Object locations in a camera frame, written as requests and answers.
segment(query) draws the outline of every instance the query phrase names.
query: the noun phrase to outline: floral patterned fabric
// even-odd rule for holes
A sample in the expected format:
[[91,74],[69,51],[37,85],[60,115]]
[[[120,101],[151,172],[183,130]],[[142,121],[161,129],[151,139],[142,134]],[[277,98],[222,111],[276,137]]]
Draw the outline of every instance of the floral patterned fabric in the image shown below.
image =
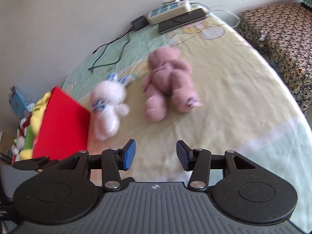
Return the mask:
[[[306,114],[312,104],[312,13],[295,3],[249,10],[239,17],[238,32],[260,54],[271,55]],[[267,32],[264,41],[261,31]]]

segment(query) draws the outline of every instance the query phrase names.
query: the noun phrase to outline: white wall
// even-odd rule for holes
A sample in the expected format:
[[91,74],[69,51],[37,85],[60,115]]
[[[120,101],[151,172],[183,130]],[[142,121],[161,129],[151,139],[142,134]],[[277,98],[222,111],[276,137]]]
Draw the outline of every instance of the white wall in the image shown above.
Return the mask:
[[[0,129],[15,134],[8,95],[15,85],[38,100],[100,44],[163,0],[0,0]],[[196,0],[238,13],[297,0]],[[235,20],[216,13],[229,23]]]

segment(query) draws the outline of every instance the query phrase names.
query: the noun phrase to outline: white power strip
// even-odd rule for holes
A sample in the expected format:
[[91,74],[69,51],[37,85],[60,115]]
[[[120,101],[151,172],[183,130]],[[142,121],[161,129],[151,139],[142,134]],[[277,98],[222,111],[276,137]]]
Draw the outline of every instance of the white power strip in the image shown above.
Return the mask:
[[160,8],[152,10],[147,16],[147,20],[151,25],[155,25],[167,19],[189,12],[190,10],[191,5],[189,1],[180,0],[178,2],[165,4]]

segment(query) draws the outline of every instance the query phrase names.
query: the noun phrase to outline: blue striped ear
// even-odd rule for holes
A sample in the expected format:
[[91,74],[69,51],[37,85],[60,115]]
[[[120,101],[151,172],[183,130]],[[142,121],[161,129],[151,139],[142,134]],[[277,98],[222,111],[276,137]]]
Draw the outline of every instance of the blue striped ear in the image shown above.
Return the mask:
[[125,75],[122,78],[120,78],[118,82],[122,84],[127,84],[127,82],[129,82],[131,78],[132,78],[132,75]]
[[118,78],[118,74],[115,73],[115,72],[113,72],[113,73],[110,73],[110,74],[106,77],[105,81],[117,82],[117,78]]

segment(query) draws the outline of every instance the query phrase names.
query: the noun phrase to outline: pink teddy bear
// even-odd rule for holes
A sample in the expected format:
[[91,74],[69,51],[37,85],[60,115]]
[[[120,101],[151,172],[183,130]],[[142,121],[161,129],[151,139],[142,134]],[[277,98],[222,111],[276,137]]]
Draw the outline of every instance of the pink teddy bear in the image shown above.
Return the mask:
[[179,58],[180,51],[171,47],[157,48],[149,55],[149,74],[142,81],[148,99],[147,119],[157,122],[165,118],[165,96],[171,96],[174,107],[183,113],[201,106],[191,79],[191,65]]

